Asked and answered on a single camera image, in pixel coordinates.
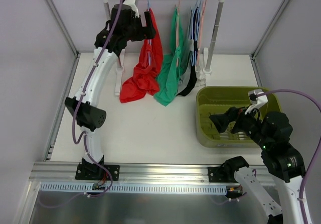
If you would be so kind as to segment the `light blue wire hanger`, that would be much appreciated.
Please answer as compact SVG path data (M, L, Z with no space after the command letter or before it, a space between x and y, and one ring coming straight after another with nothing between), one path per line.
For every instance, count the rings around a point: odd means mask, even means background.
M147 0L147 9L146 9L146 13L147 13L147 22L146 22L146 26L148 27L148 36L150 37L152 34L152 20L150 18L150 1ZM148 60L148 65L151 66L151 55L150 55L150 51L148 51L147 53L147 60Z

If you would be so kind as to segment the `pink wire hanger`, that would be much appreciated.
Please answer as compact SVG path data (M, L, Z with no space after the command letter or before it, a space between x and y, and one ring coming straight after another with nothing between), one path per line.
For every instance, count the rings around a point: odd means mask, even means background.
M179 48L180 46L180 24L179 24L179 17L180 17L180 3L181 0L178 0L178 4L176 5L176 49ZM178 68L179 66L179 57L177 58L176 61L176 67Z

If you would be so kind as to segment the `green tank top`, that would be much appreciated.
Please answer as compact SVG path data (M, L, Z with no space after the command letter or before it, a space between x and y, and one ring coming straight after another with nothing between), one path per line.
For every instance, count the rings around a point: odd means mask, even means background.
M169 105L177 96L178 84L181 75L181 60L183 53L183 44L186 39L185 32L180 26L180 46L176 49L176 8L171 20L170 35L170 54L166 54L163 59L162 68L156 80L159 85L159 92L154 95L154 99L163 106ZM179 57L179 66L176 67L176 61Z

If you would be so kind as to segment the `red tank top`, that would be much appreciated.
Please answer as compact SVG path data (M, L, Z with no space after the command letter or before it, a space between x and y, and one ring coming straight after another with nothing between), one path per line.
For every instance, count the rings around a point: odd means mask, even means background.
M145 40L141 48L137 65L133 69L133 76L126 80L121 89L119 100L121 103L136 101L146 94L155 95L159 92L159 84L156 80L163 64L163 48L156 20L152 9L149 9L155 37Z

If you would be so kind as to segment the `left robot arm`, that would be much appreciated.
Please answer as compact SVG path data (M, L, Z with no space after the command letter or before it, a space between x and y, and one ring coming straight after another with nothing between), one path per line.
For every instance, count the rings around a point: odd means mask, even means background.
M117 62L120 53L129 41L153 39L156 30L151 11L141 16L128 3L116 4L111 17L97 34L94 56L81 86L73 97L65 99L65 107L72 116L72 138L75 144L84 142L85 154L77 166L77 180L111 180L112 175L104 165L99 128L103 126L107 113L98 108L104 82Z

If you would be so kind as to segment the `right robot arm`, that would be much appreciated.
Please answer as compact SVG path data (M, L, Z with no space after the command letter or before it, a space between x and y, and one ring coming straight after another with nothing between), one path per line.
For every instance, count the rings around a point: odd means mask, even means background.
M266 223L311 223L303 186L307 171L302 155L289 143L292 126L286 114L271 111L263 120L259 110L232 107L224 114L210 115L219 133L233 122L231 133L244 132L261 148L261 158L277 187L280 204L268 194L242 156L226 160L216 172L238 182L256 205Z

